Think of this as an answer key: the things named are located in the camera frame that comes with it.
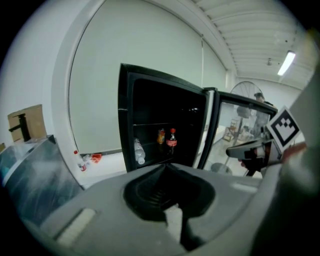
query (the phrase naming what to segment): floor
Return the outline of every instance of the floor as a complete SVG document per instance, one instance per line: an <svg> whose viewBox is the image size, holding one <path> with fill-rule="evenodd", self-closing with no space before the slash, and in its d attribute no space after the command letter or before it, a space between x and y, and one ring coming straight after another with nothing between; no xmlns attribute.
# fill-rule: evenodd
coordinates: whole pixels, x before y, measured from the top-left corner
<svg viewBox="0 0 320 256"><path fill-rule="evenodd" d="M231 169L233 176L245 176L247 169L241 166L241 163L238 161L238 159L230 158L226 154L226 149L231 147L233 143L233 139L230 142L220 139L213 144L207 162L204 165L204 169L211 171L212 164L221 163L227 165ZM262 175L260 172L256 171L253 177L261 179Z"/></svg>

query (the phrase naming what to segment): red object on floor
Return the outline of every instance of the red object on floor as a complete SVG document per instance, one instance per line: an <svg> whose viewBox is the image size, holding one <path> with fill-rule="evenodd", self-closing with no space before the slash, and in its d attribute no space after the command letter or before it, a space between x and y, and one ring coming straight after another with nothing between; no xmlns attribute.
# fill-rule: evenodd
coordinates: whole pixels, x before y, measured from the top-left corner
<svg viewBox="0 0 320 256"><path fill-rule="evenodd" d="M102 154L92 154L91 155L91 161L95 164L97 164L102 158Z"/></svg>

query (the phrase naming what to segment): black faucet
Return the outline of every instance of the black faucet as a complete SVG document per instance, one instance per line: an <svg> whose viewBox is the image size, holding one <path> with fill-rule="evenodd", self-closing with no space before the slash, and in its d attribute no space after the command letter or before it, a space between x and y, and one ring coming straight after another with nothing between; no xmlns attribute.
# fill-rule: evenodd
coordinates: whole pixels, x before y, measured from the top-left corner
<svg viewBox="0 0 320 256"><path fill-rule="evenodd" d="M19 123L18 125L16 125L15 127L12 127L9 129L9 132L13 132L17 129L21 129L22 132L22 136L23 136L23 140L25 142L27 142L28 140L31 139L30 134L29 134L29 130L28 130L28 125L27 125L27 119L26 119L26 114L19 114L19 115L15 115L14 117L19 117Z"/></svg>

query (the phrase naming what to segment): ceiling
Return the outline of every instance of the ceiling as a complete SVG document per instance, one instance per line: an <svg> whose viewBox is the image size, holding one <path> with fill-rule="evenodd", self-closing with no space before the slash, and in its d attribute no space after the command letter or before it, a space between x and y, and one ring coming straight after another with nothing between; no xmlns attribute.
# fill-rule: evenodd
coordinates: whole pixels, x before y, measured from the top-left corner
<svg viewBox="0 0 320 256"><path fill-rule="evenodd" d="M285 6L274 0L191 0L218 30L237 77L263 79L303 89L313 75L318 48ZM293 64L278 71L288 51Z"/></svg>

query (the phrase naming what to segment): glass fridge door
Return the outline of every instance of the glass fridge door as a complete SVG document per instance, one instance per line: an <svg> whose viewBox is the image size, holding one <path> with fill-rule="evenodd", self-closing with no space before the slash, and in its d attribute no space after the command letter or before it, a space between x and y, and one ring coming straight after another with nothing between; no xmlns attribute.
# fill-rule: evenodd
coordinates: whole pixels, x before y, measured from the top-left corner
<svg viewBox="0 0 320 256"><path fill-rule="evenodd" d="M247 169L241 166L238 159L228 157L226 149L258 139L261 127L269 122L277 110L254 99L226 92L218 94L218 107L212 108L210 127L198 169L245 176ZM254 176L261 178L257 172Z"/></svg>

